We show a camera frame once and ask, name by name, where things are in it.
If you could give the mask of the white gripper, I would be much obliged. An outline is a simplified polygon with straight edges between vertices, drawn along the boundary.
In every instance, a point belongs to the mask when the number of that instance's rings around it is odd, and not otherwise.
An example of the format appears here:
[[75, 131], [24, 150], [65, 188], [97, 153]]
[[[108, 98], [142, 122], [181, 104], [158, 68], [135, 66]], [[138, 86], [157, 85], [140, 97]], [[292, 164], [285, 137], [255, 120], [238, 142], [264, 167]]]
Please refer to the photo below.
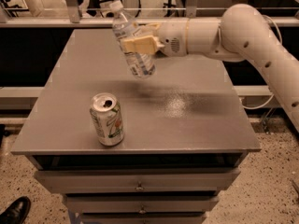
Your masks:
[[155, 54], [159, 49], [169, 57], [182, 57], [187, 54], [186, 18], [171, 18], [162, 24], [148, 23], [140, 25], [139, 29], [144, 36], [131, 36], [120, 41], [124, 52], [140, 54]]

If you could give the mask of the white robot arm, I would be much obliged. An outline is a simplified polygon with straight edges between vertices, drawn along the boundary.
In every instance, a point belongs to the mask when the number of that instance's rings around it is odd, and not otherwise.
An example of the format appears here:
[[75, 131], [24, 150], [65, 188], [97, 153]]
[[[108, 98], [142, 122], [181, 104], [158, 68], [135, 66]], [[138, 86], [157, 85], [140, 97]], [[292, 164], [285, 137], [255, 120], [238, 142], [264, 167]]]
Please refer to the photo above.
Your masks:
[[261, 13], [246, 4], [221, 18], [169, 18], [140, 27], [121, 40], [129, 52], [167, 56], [200, 54], [226, 62], [246, 60], [262, 76], [293, 126], [299, 130], [299, 61], [279, 42]]

